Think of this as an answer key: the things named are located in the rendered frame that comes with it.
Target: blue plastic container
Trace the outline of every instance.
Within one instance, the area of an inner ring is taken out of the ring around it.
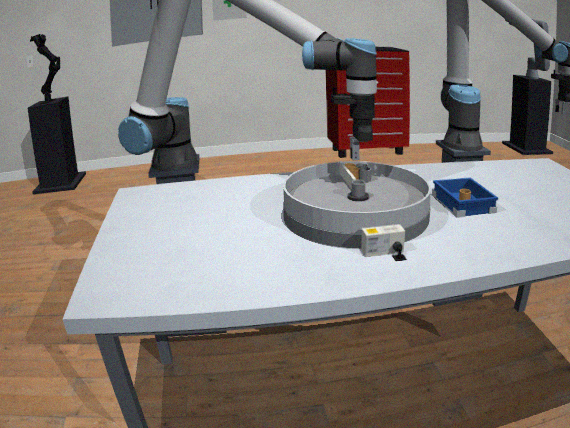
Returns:
[[[465,211],[465,215],[488,214],[494,212],[492,208],[497,206],[499,199],[472,178],[456,178],[453,180],[434,180],[435,197],[450,211],[455,208],[455,215],[459,216]],[[471,190],[471,199],[460,200],[459,190]]]

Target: red tool cabinet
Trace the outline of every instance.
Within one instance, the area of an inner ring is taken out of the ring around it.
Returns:
[[[327,70],[327,137],[335,150],[350,150],[352,118],[350,106],[332,102],[333,94],[346,94],[346,71]],[[372,141],[361,149],[395,148],[402,154],[410,145],[410,53],[390,47],[376,48],[378,90],[374,100]]]

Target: white tabletop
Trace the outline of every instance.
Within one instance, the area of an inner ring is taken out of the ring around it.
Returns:
[[[69,334],[287,323],[420,304],[570,273],[570,171],[550,159],[404,165],[471,177],[498,212],[431,198],[406,261],[364,257],[283,224],[284,175],[120,189],[64,315]]]

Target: white control box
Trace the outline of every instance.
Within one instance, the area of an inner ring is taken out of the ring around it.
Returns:
[[[395,242],[402,244],[406,239],[406,231],[400,224],[389,226],[365,227],[362,229],[360,250],[366,257],[379,256],[382,254],[395,254],[392,248]]]

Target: circular tray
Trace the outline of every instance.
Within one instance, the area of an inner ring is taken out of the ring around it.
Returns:
[[[367,200],[348,198],[351,190],[344,164],[353,169],[362,164],[370,168],[371,179],[365,184]],[[320,244],[358,248],[362,228],[392,224],[400,224],[409,241],[429,224],[428,183],[395,166],[373,162],[314,165],[291,174],[283,193],[285,225],[295,234]]]

